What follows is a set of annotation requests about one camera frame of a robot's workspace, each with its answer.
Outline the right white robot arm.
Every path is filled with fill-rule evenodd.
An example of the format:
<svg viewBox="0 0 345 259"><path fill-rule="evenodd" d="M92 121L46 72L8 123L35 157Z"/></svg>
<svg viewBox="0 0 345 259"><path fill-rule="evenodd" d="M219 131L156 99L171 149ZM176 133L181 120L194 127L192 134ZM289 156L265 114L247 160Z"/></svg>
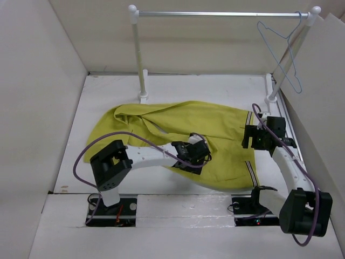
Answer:
<svg viewBox="0 0 345 259"><path fill-rule="evenodd" d="M268 151L282 173L289 194L283 197L274 187L254 187L249 199L250 208L257 213L268 209L279 219L279 226L286 234L325 236L332 196L320 191L310 179L298 158L295 141L285 136L285 119L258 113L258 120L259 125L245 126L242 147Z"/></svg>

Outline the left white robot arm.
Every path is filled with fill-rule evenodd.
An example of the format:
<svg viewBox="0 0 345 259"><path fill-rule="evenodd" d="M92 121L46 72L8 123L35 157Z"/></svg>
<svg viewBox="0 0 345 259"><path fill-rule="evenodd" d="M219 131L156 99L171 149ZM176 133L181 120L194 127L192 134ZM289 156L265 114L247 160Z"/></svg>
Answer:
<svg viewBox="0 0 345 259"><path fill-rule="evenodd" d="M130 136L149 146L134 147L114 140L90 158L96 188L102 198L101 207L109 214L120 209L118 186L131 170L163 166L200 175L212 159L207 141L196 133L187 142L173 141L162 146L133 133Z"/></svg>

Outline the yellow trousers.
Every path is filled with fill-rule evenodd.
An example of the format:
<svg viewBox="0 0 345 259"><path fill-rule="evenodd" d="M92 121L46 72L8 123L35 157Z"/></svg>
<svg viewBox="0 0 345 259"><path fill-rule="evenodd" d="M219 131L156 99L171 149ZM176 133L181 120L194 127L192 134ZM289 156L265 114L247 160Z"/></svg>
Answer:
<svg viewBox="0 0 345 259"><path fill-rule="evenodd" d="M191 133L204 136L212 160L196 175L173 168L172 172L212 189L231 190L257 186L254 150L244 149L244 128L253 123L250 111L186 101L171 104L123 104L107 111L87 142L112 132L132 132L160 146L186 142Z"/></svg>

